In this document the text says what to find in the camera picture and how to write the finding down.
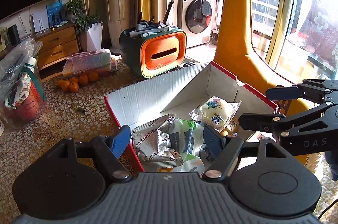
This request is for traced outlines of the blue gloved hand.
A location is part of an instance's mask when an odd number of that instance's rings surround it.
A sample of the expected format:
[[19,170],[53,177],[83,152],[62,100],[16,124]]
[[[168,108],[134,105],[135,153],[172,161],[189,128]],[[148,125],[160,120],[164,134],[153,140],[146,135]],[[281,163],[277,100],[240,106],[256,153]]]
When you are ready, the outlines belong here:
[[331,169],[332,180],[338,181],[338,150],[325,152],[325,160]]

